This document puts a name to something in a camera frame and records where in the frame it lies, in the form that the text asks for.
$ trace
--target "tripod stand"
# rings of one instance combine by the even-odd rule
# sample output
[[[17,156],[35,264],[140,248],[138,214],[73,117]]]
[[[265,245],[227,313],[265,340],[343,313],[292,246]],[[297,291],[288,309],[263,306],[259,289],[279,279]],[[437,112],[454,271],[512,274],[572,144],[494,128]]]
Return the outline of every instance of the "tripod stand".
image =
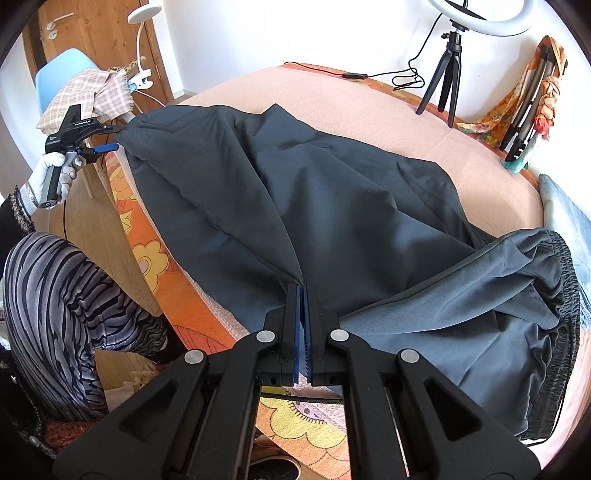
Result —
[[[452,93],[452,101],[449,105],[449,115],[447,117],[447,126],[453,128],[454,120],[456,119],[456,107],[457,107],[457,94],[460,90],[460,74],[462,73],[462,34],[459,29],[451,31],[442,35],[442,38],[448,38],[447,48],[445,53],[441,56],[435,74],[427,87],[427,91],[421,100],[421,104],[417,108],[417,115],[421,115],[425,111],[429,100],[435,92],[435,88],[439,84],[439,80],[443,77],[443,86],[441,87],[441,96],[439,97],[439,105],[437,110],[440,112],[445,111],[447,105],[447,99],[449,93]]]

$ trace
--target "white wall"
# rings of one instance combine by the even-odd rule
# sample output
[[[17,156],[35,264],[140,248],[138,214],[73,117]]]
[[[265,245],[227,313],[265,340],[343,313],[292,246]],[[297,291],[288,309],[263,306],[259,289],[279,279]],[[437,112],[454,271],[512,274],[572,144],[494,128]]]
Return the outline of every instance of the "white wall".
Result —
[[[35,127],[40,115],[22,36],[0,67],[0,114],[14,143],[33,168],[45,153],[46,136]]]
[[[12,140],[6,123],[0,115],[0,202],[21,186],[31,175],[31,167],[27,164]]]
[[[163,4],[162,0],[150,0],[150,3],[158,5]],[[160,55],[162,56],[162,61],[164,62],[168,83],[170,84],[170,89],[173,91],[174,97],[176,98],[183,94],[183,82],[178,71],[173,44],[170,40],[170,34],[168,32],[166,5],[164,5],[163,10],[158,15],[156,15],[152,21],[154,22],[154,31],[156,32],[158,48],[160,49]]]
[[[502,20],[521,8],[515,0],[470,0],[470,8]],[[230,78],[287,60],[351,72],[405,68],[437,16],[427,0],[164,0],[170,38],[184,88],[201,92]],[[445,49],[442,18],[413,64],[428,81]],[[591,67],[562,21],[543,1],[532,29],[495,38],[463,36],[463,71],[457,113],[474,120],[516,84],[541,38],[550,34],[570,55],[559,118],[544,144],[537,170],[547,172],[591,215],[591,161],[585,109]],[[414,90],[422,95],[424,90]],[[434,99],[439,98],[439,90]]]

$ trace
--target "black pants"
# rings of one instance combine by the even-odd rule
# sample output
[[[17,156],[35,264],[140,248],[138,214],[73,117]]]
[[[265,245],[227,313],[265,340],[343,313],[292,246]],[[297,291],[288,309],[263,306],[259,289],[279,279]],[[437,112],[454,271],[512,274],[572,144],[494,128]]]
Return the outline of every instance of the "black pants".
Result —
[[[163,320],[78,248],[49,233],[32,233],[12,249],[4,306],[15,363],[59,420],[108,413],[95,348],[153,355],[168,342]]]

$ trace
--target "wooden door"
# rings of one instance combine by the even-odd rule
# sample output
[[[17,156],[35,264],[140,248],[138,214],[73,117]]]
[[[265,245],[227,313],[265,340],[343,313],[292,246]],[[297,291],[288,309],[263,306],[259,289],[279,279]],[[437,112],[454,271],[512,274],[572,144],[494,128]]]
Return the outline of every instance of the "wooden door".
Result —
[[[122,67],[137,57],[135,41],[139,25],[129,25],[127,16],[147,0],[47,0],[38,11],[39,31],[47,61],[51,61],[68,48],[84,52],[98,67]],[[52,20],[73,12],[74,15],[56,22],[57,36],[51,40],[47,24]],[[162,103],[172,100],[168,79],[160,58],[151,20],[140,37],[140,54],[144,69],[152,69],[152,88],[143,90]],[[137,68],[129,76],[137,73]],[[133,93],[135,103],[143,111],[159,108],[154,100]]]

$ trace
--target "orange floral sheet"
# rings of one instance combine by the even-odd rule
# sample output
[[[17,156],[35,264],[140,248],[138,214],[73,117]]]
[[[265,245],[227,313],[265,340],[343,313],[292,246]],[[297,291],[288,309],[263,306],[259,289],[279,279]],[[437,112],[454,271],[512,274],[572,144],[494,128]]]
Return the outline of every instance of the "orange floral sheet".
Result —
[[[215,353],[247,332],[179,267],[134,195],[115,153],[106,168],[121,224],[160,308],[187,348]],[[306,395],[305,387],[294,394]],[[262,398],[257,428],[287,453],[328,479],[350,480],[342,406]]]

